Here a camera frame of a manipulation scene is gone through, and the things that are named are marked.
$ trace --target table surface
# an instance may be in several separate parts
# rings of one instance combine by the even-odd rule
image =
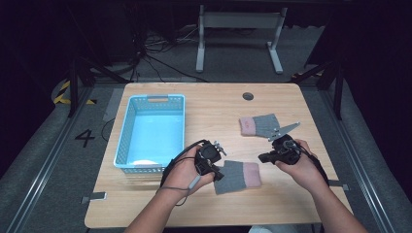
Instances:
[[[252,101],[242,95],[250,92]],[[132,83],[120,101],[111,137],[104,154],[94,192],[107,192],[107,199],[91,201],[85,223],[89,228],[125,227],[146,206],[158,189],[161,175],[125,174],[114,166],[115,153],[128,98],[134,94],[186,96],[186,146],[206,139],[219,141],[225,160],[256,162],[262,186],[216,195],[212,183],[174,208],[167,226],[254,225],[320,222],[313,200],[305,189],[271,163],[260,163],[258,155],[271,151],[271,143],[240,134],[240,117],[275,114],[282,126],[297,121],[290,135],[308,142],[330,180],[338,180],[325,145],[296,84],[293,83]],[[349,209],[342,187],[333,192]]]

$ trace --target person's right hand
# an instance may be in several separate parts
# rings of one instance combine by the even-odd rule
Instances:
[[[295,139],[295,141],[304,147],[310,154],[316,156],[310,151],[309,146],[305,141],[299,139]],[[276,161],[275,164],[279,169],[291,175],[297,184],[311,193],[317,188],[327,186],[324,178],[321,173],[319,173],[312,160],[304,153],[301,154],[299,160],[294,165],[289,165],[281,161]]]

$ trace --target pink cloth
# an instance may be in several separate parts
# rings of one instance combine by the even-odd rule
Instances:
[[[243,163],[243,177],[245,179],[246,187],[261,186],[260,173],[258,171],[258,164],[254,162]]]
[[[257,134],[257,127],[252,117],[241,117],[239,121],[242,135],[255,136]]]

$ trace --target hand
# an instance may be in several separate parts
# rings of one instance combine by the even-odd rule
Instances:
[[[163,187],[178,187],[181,189],[189,188],[190,183],[197,177],[198,173],[194,166],[194,156],[196,151],[199,150],[200,146],[194,147],[182,155],[178,161],[176,162],[172,171],[170,171],[169,175],[167,176],[166,181],[163,184]],[[193,194],[197,191],[200,187],[211,183],[215,177],[214,173],[208,173],[206,175],[201,176],[199,182],[193,187],[192,190],[189,191],[189,195]],[[182,198],[188,195],[186,190],[178,190],[178,189],[169,189],[169,188],[162,188],[160,191],[170,190],[171,195],[175,195],[177,201],[181,200]]]
[[[316,157],[316,154],[310,151],[309,146],[305,141],[299,139],[295,139],[295,141]],[[299,160],[294,165],[288,165],[281,161],[276,161],[275,164],[280,170],[291,175],[297,184],[311,193],[319,187],[327,186],[324,178],[321,173],[319,173],[312,160],[304,153],[301,154]]]

